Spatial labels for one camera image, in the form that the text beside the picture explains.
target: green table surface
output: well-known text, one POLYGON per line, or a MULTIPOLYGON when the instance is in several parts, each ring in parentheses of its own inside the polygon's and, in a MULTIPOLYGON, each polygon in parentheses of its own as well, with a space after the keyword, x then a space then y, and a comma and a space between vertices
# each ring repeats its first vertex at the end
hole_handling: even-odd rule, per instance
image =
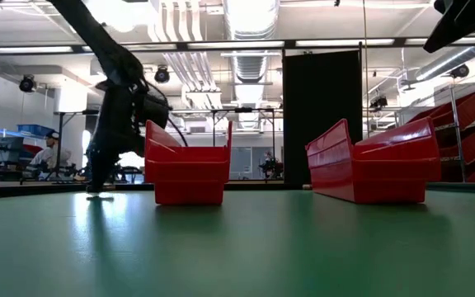
POLYGON ((228 191, 0 199, 0 296, 475 296, 475 194, 354 205, 228 191))

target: silver ductwork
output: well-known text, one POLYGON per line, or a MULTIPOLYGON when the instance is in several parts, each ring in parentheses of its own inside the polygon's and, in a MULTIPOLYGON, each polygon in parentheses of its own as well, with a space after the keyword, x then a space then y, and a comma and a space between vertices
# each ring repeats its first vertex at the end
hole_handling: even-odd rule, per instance
POLYGON ((439 57, 434 62, 420 68, 416 72, 417 81, 430 80, 443 73, 447 73, 475 58, 475 46, 465 49, 452 49, 449 53, 439 57))
MULTIPOLYGON (((224 20, 230 40, 266 40, 275 34, 280 0, 224 0, 224 20)), ((258 83, 266 72, 267 57, 232 57, 242 83, 258 83)))

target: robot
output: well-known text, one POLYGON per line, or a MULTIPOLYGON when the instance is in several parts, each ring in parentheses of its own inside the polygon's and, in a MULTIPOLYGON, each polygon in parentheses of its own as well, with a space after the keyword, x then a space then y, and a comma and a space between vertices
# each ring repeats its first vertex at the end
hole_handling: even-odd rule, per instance
POLYGON ((97 86, 105 96, 86 151, 92 173, 87 192, 97 193, 119 154, 133 151, 143 156, 144 137, 139 128, 147 120, 164 128, 170 106, 164 94, 146 81, 139 60, 107 34, 81 0, 49 1, 92 49, 107 76, 97 86))

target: person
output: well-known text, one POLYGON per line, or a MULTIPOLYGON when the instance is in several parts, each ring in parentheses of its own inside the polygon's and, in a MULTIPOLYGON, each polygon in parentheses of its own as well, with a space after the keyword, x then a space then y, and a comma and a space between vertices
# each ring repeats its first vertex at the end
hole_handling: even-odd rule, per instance
MULTIPOLYGON (((56 168, 56 157, 58 155, 58 146, 59 146, 59 134, 56 131, 50 131, 46 135, 45 144, 47 148, 39 151, 31 161, 31 165, 40 165, 42 162, 47 163, 48 169, 56 168)), ((62 148, 60 151, 59 166, 67 167, 69 166, 69 159, 71 158, 71 151, 65 148, 62 148)))

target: black curtain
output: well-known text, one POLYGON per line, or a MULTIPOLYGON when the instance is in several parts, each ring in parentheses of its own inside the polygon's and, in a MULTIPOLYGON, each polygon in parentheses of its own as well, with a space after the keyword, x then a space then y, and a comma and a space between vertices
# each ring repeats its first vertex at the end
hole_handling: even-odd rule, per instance
POLYGON ((285 183, 311 183, 305 145, 347 119, 353 143, 362 140, 360 52, 284 58, 285 183))

